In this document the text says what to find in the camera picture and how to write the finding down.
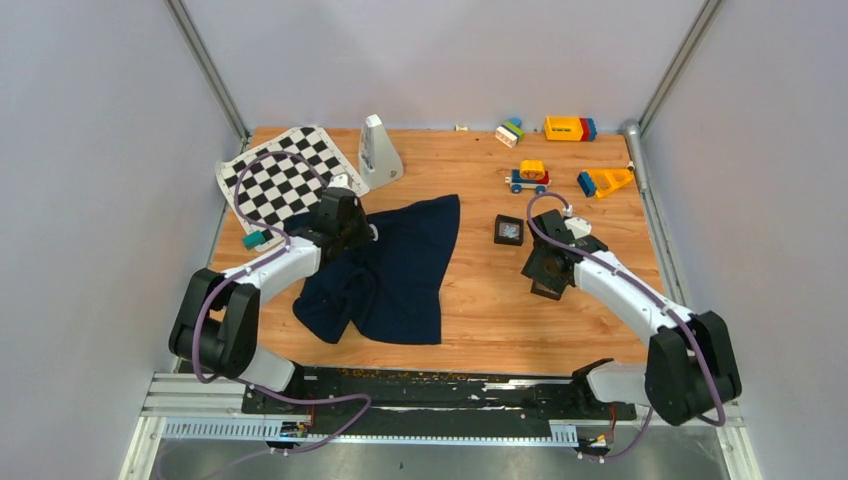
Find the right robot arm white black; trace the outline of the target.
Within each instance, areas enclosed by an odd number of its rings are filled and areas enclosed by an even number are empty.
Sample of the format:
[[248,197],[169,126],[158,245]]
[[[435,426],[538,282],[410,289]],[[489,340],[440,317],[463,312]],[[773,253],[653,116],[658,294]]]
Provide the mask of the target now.
[[647,346],[643,363],[602,359],[575,371],[571,403],[596,417],[610,403],[651,407],[679,426],[738,398],[742,382],[724,319],[701,314],[659,294],[630,272],[592,235],[579,236],[571,219],[550,210],[528,221],[533,250],[522,269],[543,294],[567,288],[601,302]]

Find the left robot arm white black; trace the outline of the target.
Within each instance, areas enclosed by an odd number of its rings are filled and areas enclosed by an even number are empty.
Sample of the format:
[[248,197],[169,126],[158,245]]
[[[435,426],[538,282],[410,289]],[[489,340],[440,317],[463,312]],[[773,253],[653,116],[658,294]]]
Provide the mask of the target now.
[[212,375],[267,389],[283,413],[298,411],[307,390],[302,368],[259,345],[261,307],[375,237],[359,197],[348,188],[327,188],[285,243],[240,267],[192,275],[169,335],[170,352]]

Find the navy blue garment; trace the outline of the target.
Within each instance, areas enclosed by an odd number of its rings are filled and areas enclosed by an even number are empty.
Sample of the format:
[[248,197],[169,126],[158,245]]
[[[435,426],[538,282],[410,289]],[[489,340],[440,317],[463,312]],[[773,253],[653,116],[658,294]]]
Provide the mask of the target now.
[[458,195],[451,194],[369,215],[377,240],[308,277],[293,302],[294,316],[331,344],[349,325],[373,341],[440,344],[440,288],[460,211]]

